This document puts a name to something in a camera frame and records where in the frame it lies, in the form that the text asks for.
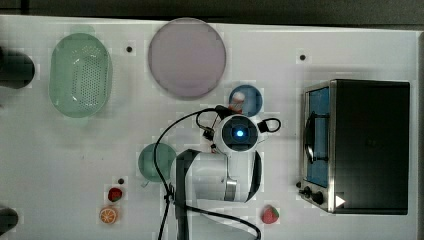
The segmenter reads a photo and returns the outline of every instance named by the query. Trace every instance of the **small red object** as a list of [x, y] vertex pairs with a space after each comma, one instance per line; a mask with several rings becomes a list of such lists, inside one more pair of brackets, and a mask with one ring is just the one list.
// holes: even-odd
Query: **small red object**
[[122, 191], [121, 191], [121, 189], [119, 189], [119, 188], [111, 188], [109, 190], [109, 194], [108, 194], [107, 198], [111, 202], [118, 201], [119, 199], [122, 198]]
[[262, 213], [262, 222], [265, 224], [275, 223], [279, 217], [280, 214], [278, 213], [277, 209], [268, 205], [265, 207], [264, 212]]

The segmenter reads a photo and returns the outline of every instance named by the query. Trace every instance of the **oven handle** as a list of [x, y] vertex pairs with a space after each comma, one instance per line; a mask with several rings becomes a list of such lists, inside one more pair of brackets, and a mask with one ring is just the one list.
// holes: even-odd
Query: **oven handle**
[[314, 157], [314, 146], [315, 146], [315, 119], [316, 118], [329, 118], [330, 115], [324, 114], [319, 115], [315, 112], [312, 112], [311, 115], [308, 117], [308, 120], [306, 121], [305, 126], [305, 133], [303, 135], [303, 143], [304, 148], [306, 152], [306, 156], [308, 157], [309, 162], [314, 163], [317, 159]]

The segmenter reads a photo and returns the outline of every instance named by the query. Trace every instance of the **oven window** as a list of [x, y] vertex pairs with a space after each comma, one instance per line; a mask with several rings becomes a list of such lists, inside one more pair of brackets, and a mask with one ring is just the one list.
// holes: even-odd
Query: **oven window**
[[[329, 88], [309, 92], [309, 116], [330, 114]], [[322, 187], [328, 186], [328, 121], [329, 118], [315, 118], [314, 161], [308, 161], [306, 180]]]

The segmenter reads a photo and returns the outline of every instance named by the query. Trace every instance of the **oven door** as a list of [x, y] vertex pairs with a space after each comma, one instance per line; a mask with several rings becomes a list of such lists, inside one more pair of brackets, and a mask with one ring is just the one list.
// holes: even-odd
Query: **oven door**
[[304, 179], [328, 187], [330, 89], [323, 87], [305, 94]]

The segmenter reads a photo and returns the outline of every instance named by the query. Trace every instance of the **green colander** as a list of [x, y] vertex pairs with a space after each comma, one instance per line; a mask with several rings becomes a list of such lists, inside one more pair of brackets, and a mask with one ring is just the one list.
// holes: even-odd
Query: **green colander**
[[93, 115], [106, 104], [112, 84], [112, 61], [95, 37], [74, 33], [53, 51], [49, 96], [59, 112], [72, 118]]

